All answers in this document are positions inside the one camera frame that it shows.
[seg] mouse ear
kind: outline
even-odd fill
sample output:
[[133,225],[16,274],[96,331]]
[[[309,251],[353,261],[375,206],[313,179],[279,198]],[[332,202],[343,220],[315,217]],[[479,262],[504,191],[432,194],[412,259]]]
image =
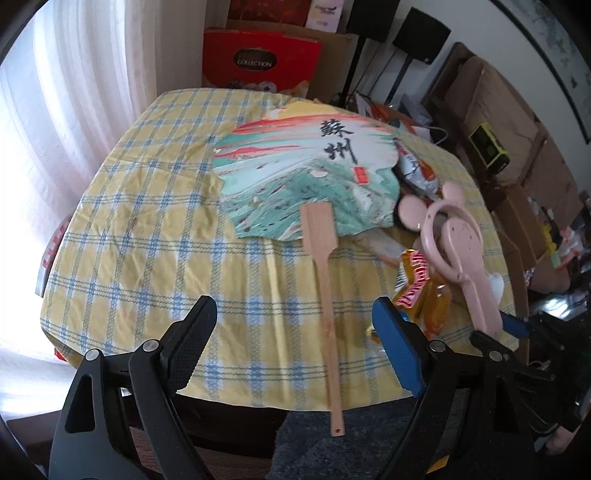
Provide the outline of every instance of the mouse ear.
[[452,181],[445,182],[441,187],[441,193],[443,194],[444,200],[452,200],[460,207],[466,204],[462,188],[457,183],[453,183]]
[[427,205],[415,195],[405,195],[398,202],[398,218],[411,232],[420,232],[427,217]]

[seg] chinese character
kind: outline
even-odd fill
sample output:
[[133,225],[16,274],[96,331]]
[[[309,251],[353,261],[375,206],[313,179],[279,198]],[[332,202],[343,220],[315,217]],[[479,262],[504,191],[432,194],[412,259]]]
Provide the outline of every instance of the chinese character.
[[320,126],[320,132],[322,133],[323,137],[326,137],[327,135],[338,135],[341,138],[343,138],[343,133],[349,135],[353,133],[345,130],[345,126],[334,118],[322,122]]
[[341,142],[337,142],[336,145],[329,143],[329,146],[324,149],[326,153],[328,153],[329,158],[334,160],[336,158],[336,154],[339,154],[341,158],[345,157],[345,152],[349,152],[351,155],[351,160],[355,165],[357,165],[357,158],[353,154],[353,150],[351,149],[351,140],[345,138],[345,145]]

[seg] speaker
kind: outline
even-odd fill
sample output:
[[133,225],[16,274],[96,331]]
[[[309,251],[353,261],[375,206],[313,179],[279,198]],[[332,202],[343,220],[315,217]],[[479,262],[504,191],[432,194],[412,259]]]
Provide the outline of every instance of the speaker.
[[439,20],[412,7],[392,45],[411,58],[431,65],[441,52],[450,32]]
[[386,42],[400,0],[355,0],[347,33]]

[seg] yellow plaid tablecloth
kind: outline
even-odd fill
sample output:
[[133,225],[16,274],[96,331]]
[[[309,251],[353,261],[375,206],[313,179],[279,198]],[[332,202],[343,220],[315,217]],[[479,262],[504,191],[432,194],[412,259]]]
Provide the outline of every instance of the yellow plaid tablecloth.
[[[82,197],[59,249],[41,325],[73,364],[90,348],[130,352],[159,339],[201,295],[218,325],[187,388],[197,398],[287,410],[328,410],[319,290],[301,242],[238,239],[220,212],[209,157],[238,125],[294,99],[244,90],[181,90],[160,96],[107,157]],[[453,155],[403,132],[440,179],[463,187],[485,239],[488,271],[505,279],[499,239],[482,197]],[[410,246],[415,238],[392,229]],[[366,340],[374,300],[396,272],[347,239],[330,258],[344,408],[410,395],[385,355]],[[441,339],[475,352],[465,307],[452,305]],[[517,341],[505,335],[513,348]]]

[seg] speaker stand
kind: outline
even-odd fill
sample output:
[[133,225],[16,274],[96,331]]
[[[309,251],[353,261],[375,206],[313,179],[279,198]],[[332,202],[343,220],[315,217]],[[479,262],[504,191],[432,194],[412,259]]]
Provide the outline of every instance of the speaker stand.
[[406,75],[406,72],[407,72],[408,68],[410,67],[410,64],[412,63],[412,61],[413,61],[413,58],[407,54],[406,58],[404,59],[404,64],[402,65],[402,68],[400,69],[400,72],[399,72],[398,76],[396,77],[396,81],[394,82],[394,85],[392,85],[392,90],[390,90],[390,93],[388,94],[388,98],[386,98],[386,105],[391,106],[390,103],[392,102],[394,95],[396,95],[396,90],[398,90],[398,87],[400,87],[400,83],[402,82],[402,78],[404,78],[404,75]]
[[339,98],[339,107],[346,108],[347,106],[347,98],[349,97],[349,89],[351,88],[351,83],[353,83],[353,77],[355,77],[355,72],[357,71],[357,66],[359,65],[359,59],[361,58],[361,52],[363,51],[363,47],[365,46],[365,41],[367,40],[366,37],[359,37],[357,40],[357,46],[355,47],[355,53],[353,54],[353,60],[351,60],[351,67],[349,68],[349,73],[347,74],[347,79],[345,80],[345,86],[343,87],[343,92],[340,94]]

